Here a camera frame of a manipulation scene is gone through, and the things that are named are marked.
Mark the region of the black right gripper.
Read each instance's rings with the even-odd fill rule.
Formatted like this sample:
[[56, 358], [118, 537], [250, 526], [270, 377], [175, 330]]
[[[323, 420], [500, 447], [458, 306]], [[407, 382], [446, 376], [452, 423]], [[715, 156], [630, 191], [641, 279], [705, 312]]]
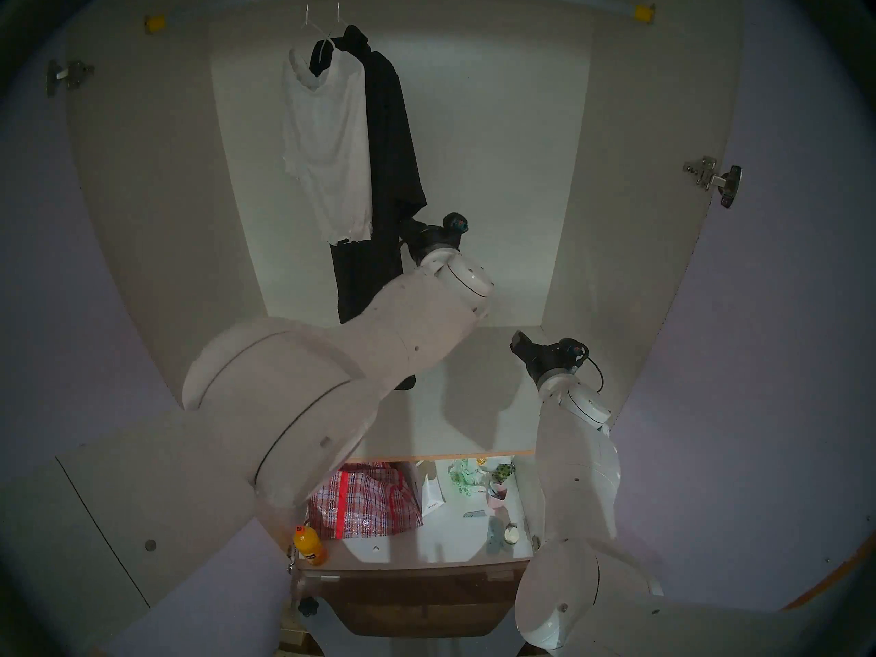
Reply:
[[574, 338], [536, 344], [522, 330], [513, 334], [510, 351], [523, 363], [530, 363], [530, 377], [535, 383], [557, 374], [574, 375], [590, 358], [588, 346]]

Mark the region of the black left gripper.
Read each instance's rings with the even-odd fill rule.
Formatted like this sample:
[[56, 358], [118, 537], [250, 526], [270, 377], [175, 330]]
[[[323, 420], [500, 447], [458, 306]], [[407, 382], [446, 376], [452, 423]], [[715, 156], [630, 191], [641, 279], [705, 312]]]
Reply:
[[399, 240], [407, 246], [414, 264], [420, 266], [426, 256], [436, 250], [459, 252], [462, 236], [468, 230], [468, 220], [456, 212], [444, 216], [441, 225], [407, 218], [399, 224]]

